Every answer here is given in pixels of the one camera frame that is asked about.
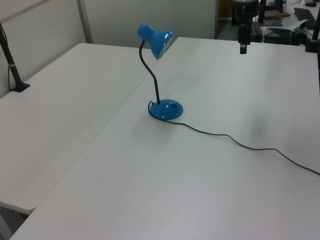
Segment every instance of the blue desk lamp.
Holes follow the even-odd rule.
[[[139,56],[141,62],[145,68],[152,75],[154,80],[156,103],[152,103],[149,112],[150,114],[159,120],[171,120],[179,117],[184,109],[182,105],[172,99],[162,99],[159,98],[158,82],[156,76],[147,66],[146,62],[142,57],[142,48],[147,42],[150,45],[151,51],[156,59],[160,59],[161,56],[170,48],[170,46],[175,41],[175,34],[170,31],[156,31],[148,24],[143,24],[138,28],[138,35],[142,38],[142,43],[139,48]]]

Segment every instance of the round lamp base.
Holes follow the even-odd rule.
[[[150,107],[151,115],[159,120],[171,120],[176,119],[183,113],[184,109],[182,105],[172,99],[162,99],[160,104],[153,103]]]

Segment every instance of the lamp shade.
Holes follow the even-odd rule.
[[[173,32],[156,31],[148,24],[142,24],[138,28],[138,35],[149,43],[151,51],[156,59],[160,59],[176,39]]]

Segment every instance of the table surface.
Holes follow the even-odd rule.
[[[160,98],[183,104],[176,122],[320,171],[316,54],[178,38],[153,70]],[[12,240],[319,239],[320,176],[158,121],[154,95],[148,75]]]
[[[137,48],[79,44],[0,99],[0,206],[30,214],[147,74]]]
[[[310,10],[310,12],[314,16],[314,18],[317,19],[320,3],[318,2],[316,4],[316,7],[305,6],[305,3],[306,3],[306,1],[300,2],[300,3],[291,4],[290,1],[287,1],[287,4],[283,5],[283,11],[289,13],[290,16],[283,17],[281,19],[282,26],[287,27],[287,26],[291,26],[292,24],[295,24],[295,23],[299,22],[297,16],[294,14],[295,13],[294,8],[308,9],[308,10]],[[272,28],[272,26],[264,26],[262,29],[265,30],[266,28]],[[311,34],[314,33],[313,30],[309,30],[307,28],[303,28],[303,29],[301,29],[301,31],[307,31],[307,32],[309,32]]]

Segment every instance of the white wall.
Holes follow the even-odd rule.
[[[139,25],[213,39],[219,0],[83,0],[93,43],[139,47]]]
[[[76,0],[50,0],[2,26],[22,81],[85,42]],[[9,92],[7,74],[8,64],[1,49],[0,98]]]

